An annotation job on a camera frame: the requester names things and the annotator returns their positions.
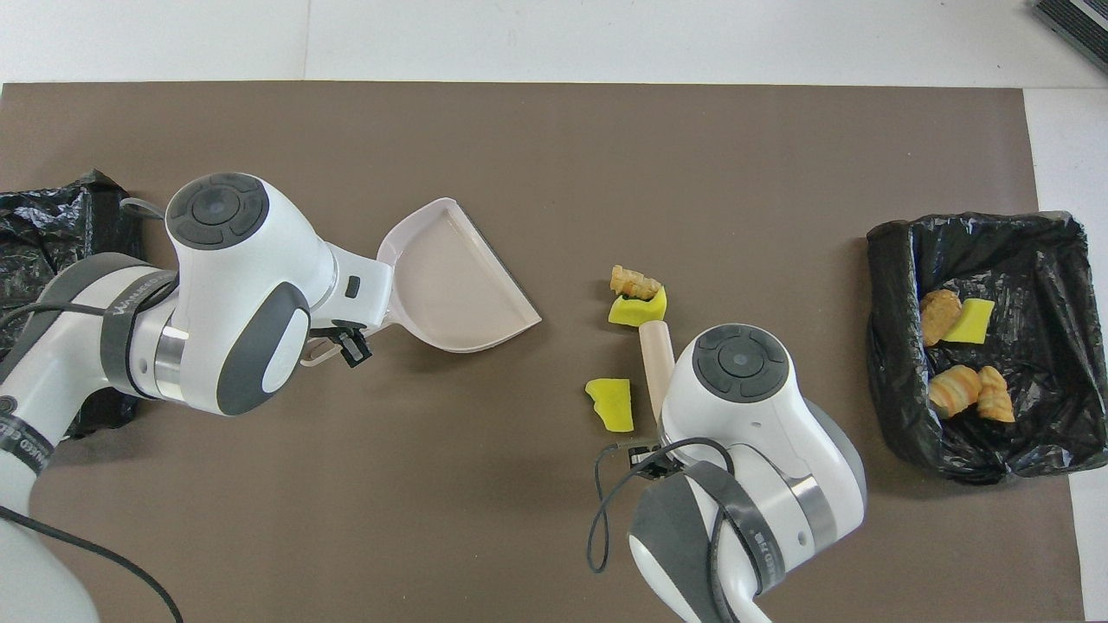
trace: gray button panel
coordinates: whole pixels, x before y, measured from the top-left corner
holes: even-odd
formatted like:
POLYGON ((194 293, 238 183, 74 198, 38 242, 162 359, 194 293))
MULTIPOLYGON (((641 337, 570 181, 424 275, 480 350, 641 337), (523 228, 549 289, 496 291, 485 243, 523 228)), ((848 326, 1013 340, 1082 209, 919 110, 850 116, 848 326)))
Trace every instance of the gray button panel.
POLYGON ((773 336, 749 325, 720 325, 693 353, 694 370, 711 394, 730 402, 758 402, 784 385, 789 360, 773 336))
POLYGON ((254 235, 269 213, 261 182, 242 173, 217 173, 189 182, 166 208, 170 235, 198 249, 234 246, 254 235))

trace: food scrap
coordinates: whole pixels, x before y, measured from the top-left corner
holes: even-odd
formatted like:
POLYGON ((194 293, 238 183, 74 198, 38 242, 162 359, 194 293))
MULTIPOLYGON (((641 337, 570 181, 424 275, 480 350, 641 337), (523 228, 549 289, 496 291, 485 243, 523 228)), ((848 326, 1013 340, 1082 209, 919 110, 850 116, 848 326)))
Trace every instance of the food scrap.
POLYGON ((612 432, 635 430, 630 417, 630 379, 593 379, 585 384, 585 392, 593 399, 593 410, 601 416, 604 428, 612 432))
POLYGON ((608 283, 616 294, 639 300, 650 300, 661 289, 657 279, 652 279, 637 270, 630 270, 616 264, 612 267, 612 280, 608 283))
POLYGON ((666 288, 657 279, 616 264, 608 285, 619 295, 608 312, 609 323, 638 327, 666 317, 666 288))
POLYGON ((958 295, 948 289, 936 289, 924 295, 920 302, 920 325, 923 329, 923 345, 934 346, 951 330, 962 315, 958 295))
POLYGON ((981 378, 965 366, 954 366, 927 382, 927 397, 943 419, 968 409, 979 394, 981 378))
POLYGON ((991 420, 1014 422, 1016 416, 1008 396, 1008 382, 993 366, 981 369, 981 396, 977 398, 977 415, 991 420))
POLYGON ((962 302, 962 315, 943 336, 943 341, 985 344, 988 318, 993 314, 994 306, 995 303, 983 298, 967 298, 962 302))

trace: bread piece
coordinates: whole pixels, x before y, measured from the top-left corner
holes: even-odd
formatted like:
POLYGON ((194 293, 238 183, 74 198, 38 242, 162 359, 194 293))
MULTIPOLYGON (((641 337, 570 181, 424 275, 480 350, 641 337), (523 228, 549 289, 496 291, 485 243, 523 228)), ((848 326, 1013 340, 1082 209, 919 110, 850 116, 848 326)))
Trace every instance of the bread piece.
POLYGON ((977 398, 977 415, 999 422, 1014 422, 1016 415, 1008 396, 1008 382, 993 366, 985 366, 977 375, 981 378, 981 396, 977 398))
POLYGON ((616 264, 612 267, 612 282, 608 284, 616 294, 622 294, 629 298, 650 300, 658 294, 661 287, 656 279, 652 279, 636 270, 629 270, 616 264))
POLYGON ((951 418, 977 401, 981 378, 965 366, 954 366, 927 382, 927 397, 941 418, 951 418))
POLYGON ((923 328, 923 345, 934 346, 951 330, 962 315, 958 295, 948 289, 929 292, 920 302, 920 325, 923 328))

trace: white floor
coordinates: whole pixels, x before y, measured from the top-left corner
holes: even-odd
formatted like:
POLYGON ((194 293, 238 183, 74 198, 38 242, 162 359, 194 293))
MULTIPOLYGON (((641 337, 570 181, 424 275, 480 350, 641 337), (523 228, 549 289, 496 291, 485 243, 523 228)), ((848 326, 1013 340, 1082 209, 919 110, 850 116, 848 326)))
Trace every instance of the white floor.
MULTIPOLYGON (((0 84, 433 80, 1026 89, 1043 210, 1108 292, 1108 74, 1025 0, 0 0, 0 84)), ((1101 297, 1108 318, 1108 297, 1101 297)), ((1085 613, 1108 619, 1108 469, 1070 479, 1085 613)))

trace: croissant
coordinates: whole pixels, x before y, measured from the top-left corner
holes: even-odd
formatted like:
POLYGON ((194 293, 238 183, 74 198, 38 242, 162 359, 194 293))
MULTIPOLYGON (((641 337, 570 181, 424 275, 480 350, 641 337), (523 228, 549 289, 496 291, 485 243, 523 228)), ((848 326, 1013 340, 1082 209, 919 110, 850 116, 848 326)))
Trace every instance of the croissant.
POLYGON ((981 396, 977 398, 977 415, 1001 422, 1014 422, 1016 416, 1008 396, 1008 382, 993 366, 985 366, 978 374, 981 396))
POLYGON ((954 366, 927 384, 927 397, 943 419, 966 410, 977 401, 979 394, 981 378, 965 366, 954 366))

